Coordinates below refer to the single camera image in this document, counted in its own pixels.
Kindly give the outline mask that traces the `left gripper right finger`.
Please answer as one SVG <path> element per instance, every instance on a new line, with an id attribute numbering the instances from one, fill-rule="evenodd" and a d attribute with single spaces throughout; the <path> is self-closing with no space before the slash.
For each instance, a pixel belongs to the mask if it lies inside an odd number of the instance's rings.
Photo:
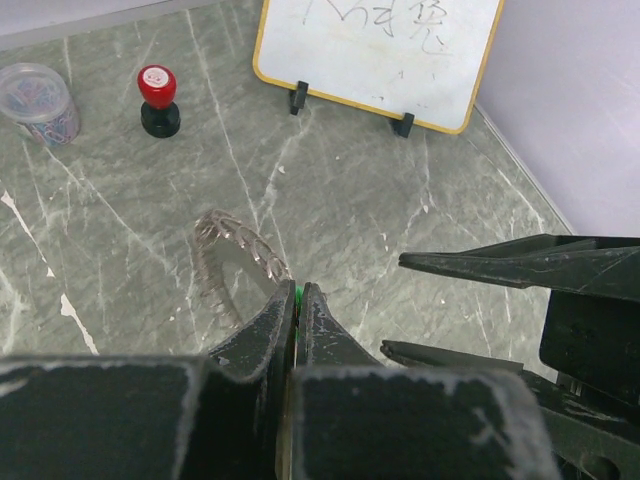
<path id="1" fill-rule="evenodd" d="M 291 478 L 559 477 L 541 410 L 517 374 L 381 365 L 334 320 L 314 283 L 299 325 Z"/>

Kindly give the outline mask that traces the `key with green tag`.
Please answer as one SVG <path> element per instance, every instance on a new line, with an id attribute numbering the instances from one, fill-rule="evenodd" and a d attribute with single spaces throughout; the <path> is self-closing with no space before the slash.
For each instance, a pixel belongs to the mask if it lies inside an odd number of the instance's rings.
<path id="1" fill-rule="evenodd" d="M 299 325 L 300 325 L 299 318 L 300 318 L 301 309 L 302 309 L 303 295 L 304 295 L 304 288 L 302 286 L 297 286 L 296 292 L 295 292 L 295 309 L 294 309 L 295 327 L 296 327 L 295 340 L 299 339 Z"/>

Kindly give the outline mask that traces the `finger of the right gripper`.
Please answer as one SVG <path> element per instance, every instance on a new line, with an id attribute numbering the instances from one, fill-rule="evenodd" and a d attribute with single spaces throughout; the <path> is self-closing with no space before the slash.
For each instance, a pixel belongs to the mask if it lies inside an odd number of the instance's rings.
<path id="1" fill-rule="evenodd" d="M 407 367 L 482 367 L 516 373 L 535 395 L 565 479 L 637 479 L 639 411 L 560 373 L 551 382 L 521 363 L 384 340 L 380 351 Z"/>
<path id="2" fill-rule="evenodd" d="M 517 289 L 639 300 L 639 240 L 631 237 L 539 234 L 457 253 L 405 252 L 399 265 Z"/>

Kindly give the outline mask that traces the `metal disc with keyrings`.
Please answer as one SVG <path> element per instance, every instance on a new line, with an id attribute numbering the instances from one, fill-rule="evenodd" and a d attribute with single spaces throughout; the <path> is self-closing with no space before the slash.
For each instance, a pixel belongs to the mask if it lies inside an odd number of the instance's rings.
<path id="1" fill-rule="evenodd" d="M 235 328 L 243 324 L 243 319 L 225 280 L 225 265 L 244 271 L 266 296 L 280 282 L 291 278 L 285 260 L 276 250 L 259 233 L 224 210 L 206 211 L 194 224 L 192 241 L 200 297 Z"/>

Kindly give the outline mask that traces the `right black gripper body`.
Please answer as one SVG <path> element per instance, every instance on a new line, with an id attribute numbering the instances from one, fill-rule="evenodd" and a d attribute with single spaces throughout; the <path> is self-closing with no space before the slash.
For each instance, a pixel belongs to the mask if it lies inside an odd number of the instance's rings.
<path id="1" fill-rule="evenodd" d="M 639 404 L 639 304 L 553 291 L 539 358 L 622 403 Z"/>

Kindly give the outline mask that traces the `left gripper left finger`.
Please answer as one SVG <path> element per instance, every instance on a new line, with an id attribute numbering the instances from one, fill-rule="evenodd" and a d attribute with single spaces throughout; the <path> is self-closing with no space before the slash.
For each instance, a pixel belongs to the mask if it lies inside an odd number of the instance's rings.
<path id="1" fill-rule="evenodd" d="M 207 355 L 8 356 L 5 479 L 272 479 L 296 287 Z"/>

